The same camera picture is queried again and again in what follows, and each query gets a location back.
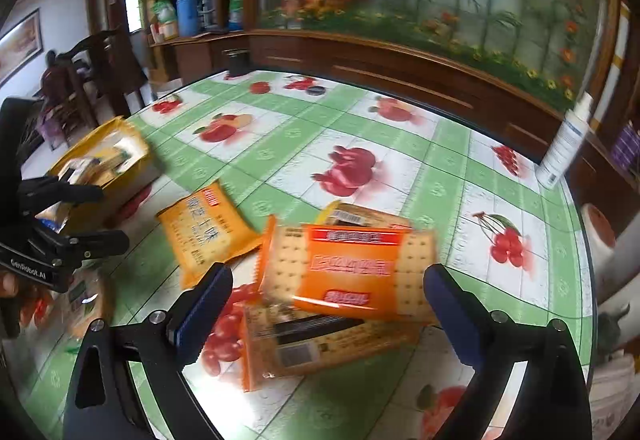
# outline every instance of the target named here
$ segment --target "picture frame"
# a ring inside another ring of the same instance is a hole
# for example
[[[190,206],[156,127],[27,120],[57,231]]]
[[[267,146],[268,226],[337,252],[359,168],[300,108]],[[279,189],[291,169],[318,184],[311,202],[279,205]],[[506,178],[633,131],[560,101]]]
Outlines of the picture frame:
[[[0,87],[43,50],[37,8],[0,37]]]

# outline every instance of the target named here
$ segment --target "blue bottle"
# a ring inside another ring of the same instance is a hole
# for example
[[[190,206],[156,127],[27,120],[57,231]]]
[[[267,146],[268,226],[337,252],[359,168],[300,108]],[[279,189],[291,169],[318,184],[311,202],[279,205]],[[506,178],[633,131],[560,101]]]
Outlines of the blue bottle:
[[[200,23],[198,20],[198,0],[178,0],[178,32],[180,37],[198,35]]]

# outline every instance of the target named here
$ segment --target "white bottle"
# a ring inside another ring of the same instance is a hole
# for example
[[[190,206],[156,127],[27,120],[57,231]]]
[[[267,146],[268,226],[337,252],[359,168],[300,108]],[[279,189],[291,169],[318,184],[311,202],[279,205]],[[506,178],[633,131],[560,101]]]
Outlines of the white bottle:
[[[575,107],[567,110],[554,141],[536,168],[536,178],[543,187],[552,189],[578,154],[589,132],[591,100],[591,96],[584,93]]]

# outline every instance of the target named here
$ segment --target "barcode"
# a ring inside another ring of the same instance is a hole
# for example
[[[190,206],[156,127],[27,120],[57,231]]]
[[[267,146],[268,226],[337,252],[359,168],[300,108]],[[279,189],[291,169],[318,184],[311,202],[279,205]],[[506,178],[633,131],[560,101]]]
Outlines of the barcode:
[[[285,368],[313,362],[316,360],[317,353],[316,346],[311,341],[278,348],[280,363]]]
[[[348,224],[362,225],[364,223],[364,218],[362,216],[351,214],[347,211],[341,211],[340,209],[335,210],[332,216],[334,218],[338,218],[338,220],[342,222],[347,222]]]

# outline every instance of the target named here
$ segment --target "table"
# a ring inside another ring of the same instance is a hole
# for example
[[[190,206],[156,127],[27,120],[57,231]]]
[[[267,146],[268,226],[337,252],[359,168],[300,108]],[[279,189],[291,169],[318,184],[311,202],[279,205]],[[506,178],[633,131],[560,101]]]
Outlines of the table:
[[[257,82],[268,83],[270,93],[252,94],[250,85]],[[310,90],[315,95],[306,90],[310,82],[322,86]],[[344,199],[435,229],[441,261],[487,309],[504,310],[526,324],[562,318],[587,378],[593,337],[590,264],[564,181],[547,190],[523,156],[516,155],[517,174],[508,171],[492,149],[500,143],[490,137],[430,110],[329,80],[268,71],[227,80],[222,73],[179,90],[178,96],[181,104],[174,110],[159,113],[149,106],[129,119],[164,163],[165,173],[122,226],[130,251],[101,266],[115,288],[114,324],[139,322],[155,309],[168,308],[180,293],[177,263],[154,217],[159,210],[220,178],[255,229],[262,229],[271,213],[289,223],[311,222],[335,199],[312,175],[332,167],[334,146],[361,147],[376,157],[373,180]],[[205,142],[198,131],[217,114],[250,115],[250,123],[225,140]],[[481,227],[482,218],[496,219],[489,215],[508,220],[526,237],[529,270],[498,263],[491,255],[491,241]],[[254,263],[252,255],[232,265],[235,286],[252,281]],[[53,323],[43,332],[29,328],[6,345],[20,399],[51,438],[61,436],[75,359],[61,335],[62,327]],[[525,366],[514,368],[486,440],[504,426]],[[170,438],[142,368],[132,369],[157,434]],[[423,428],[433,426],[433,420],[423,420],[417,399],[423,389],[431,386],[442,403],[457,391],[443,390],[466,386],[473,375],[433,327],[424,329],[415,347],[306,377],[270,380],[251,393],[238,387],[239,370],[238,362],[225,364],[217,378],[199,362],[184,370],[228,440],[420,438]]]

